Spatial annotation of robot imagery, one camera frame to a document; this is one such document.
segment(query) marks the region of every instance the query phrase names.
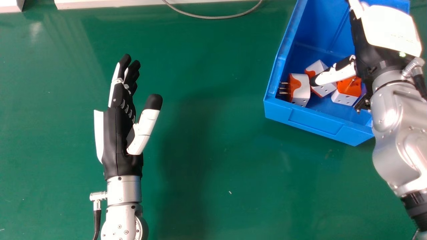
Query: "blue bin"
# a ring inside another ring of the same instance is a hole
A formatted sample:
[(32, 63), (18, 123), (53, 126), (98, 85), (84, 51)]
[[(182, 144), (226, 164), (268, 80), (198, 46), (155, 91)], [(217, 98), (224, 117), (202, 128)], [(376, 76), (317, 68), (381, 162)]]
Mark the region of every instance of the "blue bin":
[[(370, 5), (390, 6), (409, 13), (407, 0), (367, 0)], [(326, 65), (354, 54), (349, 7), (344, 0), (298, 0), (273, 65), (264, 96), (267, 118), (357, 146), (373, 137), (371, 114), (333, 103), (331, 94), (312, 94), (306, 108), (276, 98), (280, 82), (289, 73), (321, 59)]]

